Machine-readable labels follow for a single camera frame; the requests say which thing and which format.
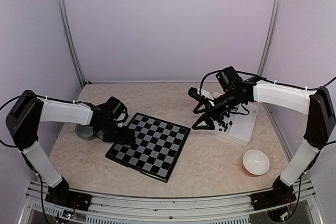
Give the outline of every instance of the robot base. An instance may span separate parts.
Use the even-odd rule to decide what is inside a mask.
[[[255,211],[285,205],[296,200],[293,186],[285,185],[280,176],[274,181],[272,188],[250,196]]]
[[[68,207],[71,209],[78,209],[82,211],[88,211],[91,203],[92,196],[89,194],[79,193],[77,191],[68,191],[69,200],[59,200],[53,197],[51,194],[47,194],[46,202],[53,203],[55,205]]]

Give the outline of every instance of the black chessboard frame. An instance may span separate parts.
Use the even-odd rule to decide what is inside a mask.
[[[143,121],[139,121],[137,119],[137,118],[139,118],[139,116],[141,116],[145,120],[143,126],[138,125],[139,123],[143,122]],[[168,129],[163,129],[161,127],[158,127],[159,125],[162,125],[162,124],[165,125],[166,127],[168,127],[168,129],[170,131],[169,135],[163,134],[163,130],[167,133]],[[160,128],[159,131],[150,130],[151,127],[155,128],[155,126],[156,126],[156,130],[158,130]],[[171,122],[168,122],[168,121],[164,121],[164,120],[161,120],[161,119],[158,119],[158,118],[154,118],[152,116],[141,114],[141,113],[136,113],[134,115],[134,117],[131,119],[131,121],[128,123],[127,127],[129,127],[130,129],[135,129],[135,135],[136,135],[136,142],[137,143],[134,144],[134,145],[121,145],[121,144],[118,144],[118,143],[114,143],[112,145],[112,147],[109,149],[109,151],[106,153],[105,157],[117,162],[118,164],[121,164],[121,165],[126,166],[126,167],[131,167],[131,168],[139,171],[140,173],[143,173],[147,176],[150,176],[152,178],[155,178],[155,179],[158,179],[162,182],[167,183],[171,174],[172,174],[172,172],[173,172],[175,164],[176,164],[176,162],[177,162],[177,160],[180,156],[180,153],[183,149],[184,143],[185,143],[185,141],[186,141],[186,139],[187,139],[187,137],[190,133],[190,128],[187,128],[187,127],[184,127],[184,126],[181,126],[181,125],[178,125],[178,124],[174,124],[174,123],[171,123]],[[177,137],[177,134],[181,134],[180,132],[184,132],[183,133],[183,138],[181,140],[179,138],[176,138],[175,140],[172,140],[172,138]],[[171,158],[171,156],[169,156],[169,153],[172,152],[173,150],[169,150],[165,154],[165,156],[164,156],[164,154],[160,153],[161,149],[163,149],[165,144],[167,146],[170,146],[170,147],[172,147],[174,145],[174,148],[177,148],[176,144],[174,144],[174,141],[177,141],[177,142],[181,141],[181,142],[178,145],[178,149],[176,150],[176,154],[173,158]],[[150,156],[151,151],[148,150],[148,148],[147,148],[148,143],[145,143],[145,142],[148,142],[148,143],[151,144],[150,149],[152,151],[156,151],[157,149],[159,149],[159,154],[158,154],[156,159],[154,157]],[[138,164],[138,162],[140,162],[142,167],[144,167],[144,166],[149,166],[150,167],[152,165],[151,170],[153,170],[153,168],[156,168],[156,170],[154,170],[154,172],[151,172],[148,169],[141,168],[140,165],[136,166],[135,164],[129,163],[130,160],[133,158],[133,156],[130,156],[130,155],[127,156],[126,160],[120,159],[120,158],[125,158],[127,152],[132,153],[132,155],[135,155],[135,153],[137,154],[136,158],[139,158],[139,159],[135,159],[135,160],[137,160],[137,164]],[[142,154],[147,154],[149,156],[148,159],[151,159],[150,163],[147,162],[148,159],[145,160],[145,161],[141,160]],[[166,162],[167,158],[170,159],[170,166],[169,167],[167,167],[167,162]],[[161,164],[161,167],[159,167],[159,168],[157,166],[153,167],[155,162]]]

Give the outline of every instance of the white bowl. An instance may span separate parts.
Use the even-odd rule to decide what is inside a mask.
[[[250,150],[243,157],[244,170],[248,175],[260,176],[267,173],[269,159],[265,153],[258,150]]]

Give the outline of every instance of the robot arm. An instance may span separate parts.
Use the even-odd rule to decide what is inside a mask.
[[[304,140],[286,169],[274,182],[272,191],[251,196],[256,210],[296,200],[293,184],[314,164],[335,127],[335,113],[328,90],[301,90],[268,83],[259,77],[243,81],[233,67],[223,69],[216,78],[225,92],[216,99],[207,91],[189,89],[189,96],[199,102],[194,113],[202,113],[192,126],[194,130],[214,130],[214,121],[220,123],[224,113],[248,102],[274,104],[308,116]]]
[[[103,132],[104,142],[132,144],[134,130],[122,123],[128,118],[127,108],[111,97],[106,103],[95,106],[90,103],[61,102],[43,99],[26,90],[6,118],[7,128],[15,145],[21,151],[28,166],[40,174],[48,185],[46,201],[87,210],[91,196],[69,191],[69,184],[53,167],[38,142],[37,130],[41,122],[64,122],[92,126],[94,134]]]

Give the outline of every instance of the marble table surface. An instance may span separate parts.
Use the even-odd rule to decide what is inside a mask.
[[[120,99],[131,119],[136,112],[191,127],[199,115],[197,102],[188,89],[198,83],[88,84],[79,100],[100,104],[110,96]],[[219,84],[204,89],[221,92]],[[75,125],[65,124],[51,151],[50,159],[70,187],[114,195],[144,197],[200,197],[242,193],[269,188],[287,165],[287,159],[265,108],[259,110],[250,143],[241,146],[205,131],[191,130],[168,183],[145,176],[105,158],[111,143],[76,137]],[[269,171],[248,176],[242,157],[251,149],[264,152]]]

